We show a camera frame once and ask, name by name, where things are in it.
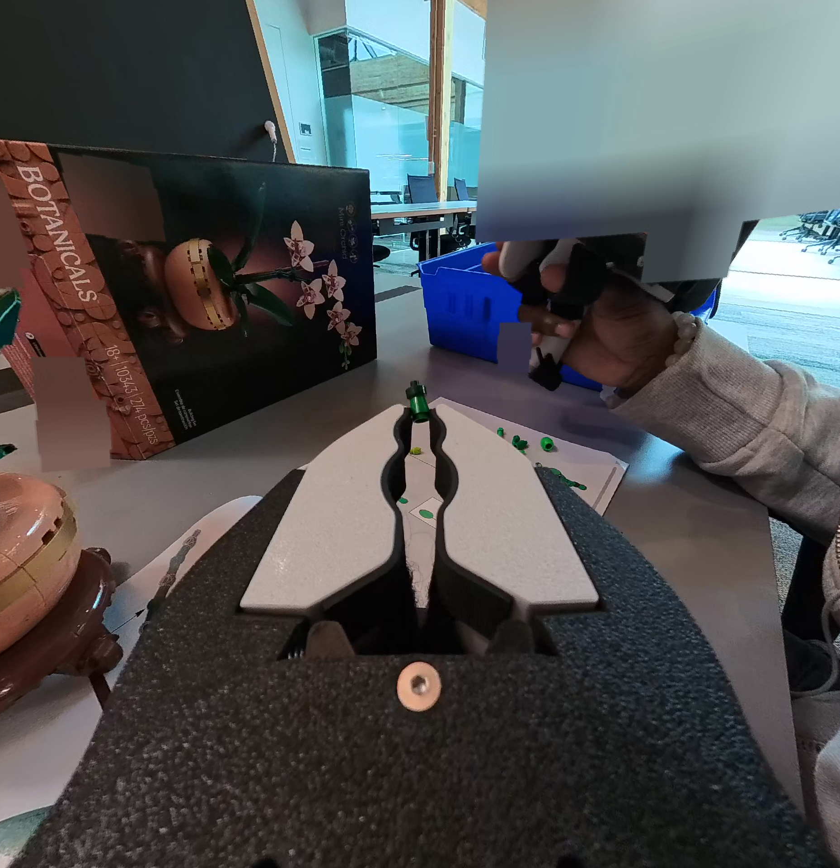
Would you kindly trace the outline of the person's grey hoodie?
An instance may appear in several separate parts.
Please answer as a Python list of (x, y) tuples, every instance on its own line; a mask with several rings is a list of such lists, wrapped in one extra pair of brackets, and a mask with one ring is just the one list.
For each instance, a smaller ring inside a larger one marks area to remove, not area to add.
[(840, 520), (823, 568), (825, 602), (821, 609), (822, 642), (811, 646), (827, 652), (830, 671), (817, 688), (792, 693), (794, 721), (805, 724), (798, 740), (812, 762), (811, 801), (825, 843), (840, 866), (840, 657), (830, 624), (840, 626)]

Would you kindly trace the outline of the wooden pillar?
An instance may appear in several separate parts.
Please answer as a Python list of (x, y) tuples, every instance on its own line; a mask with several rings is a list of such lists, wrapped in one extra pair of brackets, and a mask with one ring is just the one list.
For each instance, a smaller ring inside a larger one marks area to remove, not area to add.
[(428, 172), (436, 197), (447, 201), (455, 1), (429, 3)]

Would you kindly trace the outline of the person's right forearm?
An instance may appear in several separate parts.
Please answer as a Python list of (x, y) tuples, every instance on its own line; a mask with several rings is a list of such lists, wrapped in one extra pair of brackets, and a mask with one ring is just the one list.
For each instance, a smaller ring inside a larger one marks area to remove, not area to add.
[(761, 361), (699, 325), (688, 351), (630, 397), (619, 417), (733, 479), (804, 536), (829, 543), (840, 521), (840, 388)]

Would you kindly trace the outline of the white office table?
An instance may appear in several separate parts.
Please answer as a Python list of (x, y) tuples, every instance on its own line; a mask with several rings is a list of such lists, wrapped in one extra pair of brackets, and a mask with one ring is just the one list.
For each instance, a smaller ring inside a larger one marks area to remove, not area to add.
[(373, 235), (420, 234), (419, 258), (425, 261), (440, 255), (440, 243), (433, 242), (433, 237), (456, 227), (461, 216), (468, 215), (472, 223), (476, 207), (475, 200), (374, 204), (371, 207)]

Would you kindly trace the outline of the white instruction booklet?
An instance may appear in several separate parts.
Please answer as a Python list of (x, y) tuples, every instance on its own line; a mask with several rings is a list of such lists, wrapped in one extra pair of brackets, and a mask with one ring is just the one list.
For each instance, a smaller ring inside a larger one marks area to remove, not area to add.
[[(452, 405), (485, 427), (503, 427), (504, 439), (527, 440), (526, 457), (537, 469), (551, 469), (568, 479), (573, 491), (603, 515), (628, 467), (611, 454), (556, 439), (556, 450), (540, 449), (540, 432), (506, 419), (438, 398), (431, 406)], [(436, 529), (429, 493), (435, 460), (427, 454), (428, 425), (412, 430), (412, 447), (423, 453), (406, 459), (407, 493), (400, 500), (404, 514), (408, 566), (417, 602), (427, 602), (429, 572)], [(106, 682), (112, 688), (138, 639), (145, 607), (163, 581), (172, 590), (191, 567), (239, 519), (261, 500), (259, 495), (236, 498), (202, 516), (193, 526), (135, 575), (125, 580), (107, 609), (107, 628), (118, 635), (124, 656)], [(90, 680), (51, 675), (37, 689), (0, 713), (0, 866), (9, 866), (23, 850), (66, 787), (91, 740), (101, 715), (100, 701)]]

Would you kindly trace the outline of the toy brick orchid pot model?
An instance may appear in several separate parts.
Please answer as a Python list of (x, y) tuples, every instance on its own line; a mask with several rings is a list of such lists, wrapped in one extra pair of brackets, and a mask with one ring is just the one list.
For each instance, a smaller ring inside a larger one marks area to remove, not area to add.
[(0, 713), (51, 675), (86, 677), (106, 700), (124, 655), (104, 624), (116, 588), (109, 552), (81, 546), (66, 493), (0, 472)]

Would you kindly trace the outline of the person's dark pants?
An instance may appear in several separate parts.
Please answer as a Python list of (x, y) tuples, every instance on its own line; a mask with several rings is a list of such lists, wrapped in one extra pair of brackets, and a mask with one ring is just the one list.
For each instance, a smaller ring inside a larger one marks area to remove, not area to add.
[(826, 545), (803, 537), (783, 604), (783, 646), (792, 693), (816, 690), (831, 674), (832, 664), (821, 629), (826, 550)]

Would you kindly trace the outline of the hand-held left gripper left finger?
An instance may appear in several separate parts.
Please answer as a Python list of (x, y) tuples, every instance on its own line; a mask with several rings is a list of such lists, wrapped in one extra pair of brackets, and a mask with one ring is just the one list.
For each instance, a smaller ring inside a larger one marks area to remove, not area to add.
[(241, 598), (243, 612), (334, 621), (349, 635), (414, 632), (398, 508), (411, 428), (409, 409), (387, 408), (307, 465)]

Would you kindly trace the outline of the grey desk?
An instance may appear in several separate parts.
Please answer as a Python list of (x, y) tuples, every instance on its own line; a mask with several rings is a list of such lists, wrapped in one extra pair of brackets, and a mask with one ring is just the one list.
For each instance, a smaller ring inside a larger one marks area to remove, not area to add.
[(766, 510), (615, 417), (593, 392), (569, 385), (545, 392), (492, 363), (431, 347), (419, 292), (375, 309), (376, 361), (146, 461), (48, 474), (78, 509), (83, 544), (106, 548), (133, 575), (209, 512), (264, 495), (345, 432), (402, 403), (416, 379), (433, 398), (629, 464), (605, 518), (686, 604), (774, 774), (802, 809)]

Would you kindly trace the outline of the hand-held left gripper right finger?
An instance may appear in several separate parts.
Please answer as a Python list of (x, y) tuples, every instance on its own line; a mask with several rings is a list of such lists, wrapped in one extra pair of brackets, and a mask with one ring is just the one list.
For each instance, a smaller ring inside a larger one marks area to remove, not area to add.
[(430, 412), (429, 652), (553, 652), (546, 615), (600, 595), (538, 470), (457, 406)]

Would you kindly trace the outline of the row of office chairs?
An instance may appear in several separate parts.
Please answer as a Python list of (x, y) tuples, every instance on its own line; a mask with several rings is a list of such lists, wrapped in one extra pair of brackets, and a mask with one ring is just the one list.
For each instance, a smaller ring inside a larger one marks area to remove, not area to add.
[(840, 259), (840, 208), (828, 211), (804, 212), (797, 215), (799, 223), (780, 233), (781, 241), (802, 242), (802, 252), (818, 248), (819, 255), (832, 256), (834, 264)]

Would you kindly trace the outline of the blue plastic bin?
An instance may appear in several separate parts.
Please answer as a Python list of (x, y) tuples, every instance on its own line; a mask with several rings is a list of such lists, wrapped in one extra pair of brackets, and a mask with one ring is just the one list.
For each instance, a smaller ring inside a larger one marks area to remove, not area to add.
[[(642, 257), (638, 269), (643, 273)], [(608, 236), (579, 238), (598, 239)], [(467, 252), (451, 254), (422, 263), (422, 288), (431, 344), (487, 361), (502, 371), (526, 373), (532, 355), (531, 328), (518, 318), (521, 293), (499, 274), (499, 247), (479, 245)], [(659, 300), (678, 324), (680, 340), (666, 369), (690, 348), (699, 326), (696, 312), (709, 307), (720, 278), (650, 282), (640, 277), (640, 286)], [(562, 363), (562, 383), (586, 385), (593, 379)]]

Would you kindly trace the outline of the toy orchid set box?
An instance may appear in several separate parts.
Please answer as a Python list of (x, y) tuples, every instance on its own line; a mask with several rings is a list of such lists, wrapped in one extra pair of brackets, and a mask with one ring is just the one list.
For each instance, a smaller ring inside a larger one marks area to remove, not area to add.
[(369, 172), (0, 139), (28, 254), (2, 350), (81, 359), (143, 460), (374, 360)]

